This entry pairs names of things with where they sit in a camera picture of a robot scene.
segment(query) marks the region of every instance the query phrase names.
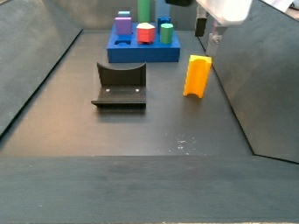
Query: black stand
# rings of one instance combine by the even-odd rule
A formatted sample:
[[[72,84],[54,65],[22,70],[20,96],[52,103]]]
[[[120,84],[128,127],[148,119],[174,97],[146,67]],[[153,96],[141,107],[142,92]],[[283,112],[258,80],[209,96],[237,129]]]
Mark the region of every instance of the black stand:
[[[90,103],[105,109],[145,108],[145,63],[133,69],[116,70],[97,63],[101,88]]]

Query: black floor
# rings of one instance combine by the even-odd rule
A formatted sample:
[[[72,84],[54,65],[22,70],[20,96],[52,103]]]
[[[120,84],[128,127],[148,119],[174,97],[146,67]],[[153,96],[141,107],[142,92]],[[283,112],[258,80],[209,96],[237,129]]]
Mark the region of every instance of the black floor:
[[[90,104],[96,63],[140,64],[108,64],[108,32],[85,32],[1,142],[0,156],[249,156],[214,73],[202,99],[182,96],[189,55],[204,52],[190,31],[177,34],[180,62],[146,64],[145,111],[100,113]]]

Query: orange block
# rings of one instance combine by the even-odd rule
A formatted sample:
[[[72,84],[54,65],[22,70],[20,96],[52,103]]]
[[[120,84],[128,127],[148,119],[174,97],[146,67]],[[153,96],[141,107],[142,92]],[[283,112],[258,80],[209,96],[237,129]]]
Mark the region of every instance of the orange block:
[[[202,97],[210,73],[210,57],[190,55],[182,95]]]

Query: purple block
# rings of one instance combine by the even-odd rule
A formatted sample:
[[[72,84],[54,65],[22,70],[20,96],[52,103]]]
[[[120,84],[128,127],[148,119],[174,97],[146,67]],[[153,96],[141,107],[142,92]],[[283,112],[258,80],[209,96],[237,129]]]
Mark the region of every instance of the purple block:
[[[116,17],[116,35],[132,35],[130,17]]]

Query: green cylinder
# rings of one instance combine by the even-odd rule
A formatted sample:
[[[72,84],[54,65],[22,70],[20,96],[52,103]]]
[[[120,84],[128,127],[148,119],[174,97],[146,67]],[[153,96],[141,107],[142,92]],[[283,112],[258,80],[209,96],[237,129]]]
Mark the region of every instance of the green cylinder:
[[[150,22],[150,0],[137,0],[137,22]]]
[[[160,42],[162,44],[170,44],[173,42],[173,25],[172,24],[161,24]]]

